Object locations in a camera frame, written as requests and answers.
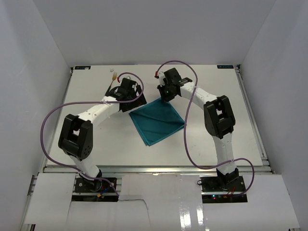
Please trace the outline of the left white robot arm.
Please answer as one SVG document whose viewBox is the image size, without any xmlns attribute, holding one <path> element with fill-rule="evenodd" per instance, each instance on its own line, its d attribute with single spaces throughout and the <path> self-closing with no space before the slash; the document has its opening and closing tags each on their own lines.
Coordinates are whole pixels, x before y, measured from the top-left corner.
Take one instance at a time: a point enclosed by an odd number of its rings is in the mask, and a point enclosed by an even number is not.
<svg viewBox="0 0 308 231">
<path fill-rule="evenodd" d="M 111 115 L 130 111 L 147 103 L 143 94 L 144 84 L 130 78 L 123 78 L 119 86 L 109 86 L 101 103 L 78 115 L 68 114 L 64 118 L 58 147 L 68 155 L 80 170 L 79 175 L 86 186 L 97 192 L 103 182 L 98 178 L 102 172 L 93 163 L 90 153 L 93 150 L 94 130 Z"/>
</svg>

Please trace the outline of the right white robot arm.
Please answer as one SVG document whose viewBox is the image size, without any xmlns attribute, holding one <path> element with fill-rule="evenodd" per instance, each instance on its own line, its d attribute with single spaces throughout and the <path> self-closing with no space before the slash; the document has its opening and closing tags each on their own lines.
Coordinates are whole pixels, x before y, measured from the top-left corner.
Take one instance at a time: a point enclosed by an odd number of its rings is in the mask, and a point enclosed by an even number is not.
<svg viewBox="0 0 308 231">
<path fill-rule="evenodd" d="M 177 69 L 172 68 L 165 72 L 156 71 L 155 78 L 159 80 L 161 101 L 167 103 L 176 96 L 188 99 L 189 104 L 185 114 L 184 129 L 187 127 L 188 114 L 191 104 L 203 110 L 205 128 L 212 136 L 216 155 L 216 172 L 223 189 L 231 186 L 238 179 L 239 171 L 234 162 L 232 134 L 235 126 L 235 117 L 227 96 L 215 96 L 197 86 L 197 81 L 182 78 Z"/>
</svg>

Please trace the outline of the teal cloth napkin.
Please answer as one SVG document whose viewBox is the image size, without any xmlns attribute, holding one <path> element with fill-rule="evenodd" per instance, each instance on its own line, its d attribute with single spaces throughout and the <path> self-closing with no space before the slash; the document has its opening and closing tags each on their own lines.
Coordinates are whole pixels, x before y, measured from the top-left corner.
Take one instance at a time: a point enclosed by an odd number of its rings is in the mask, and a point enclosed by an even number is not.
<svg viewBox="0 0 308 231">
<path fill-rule="evenodd" d="M 170 103 L 160 98 L 129 113 L 147 146 L 152 146 L 184 128 L 184 120 Z"/>
</svg>

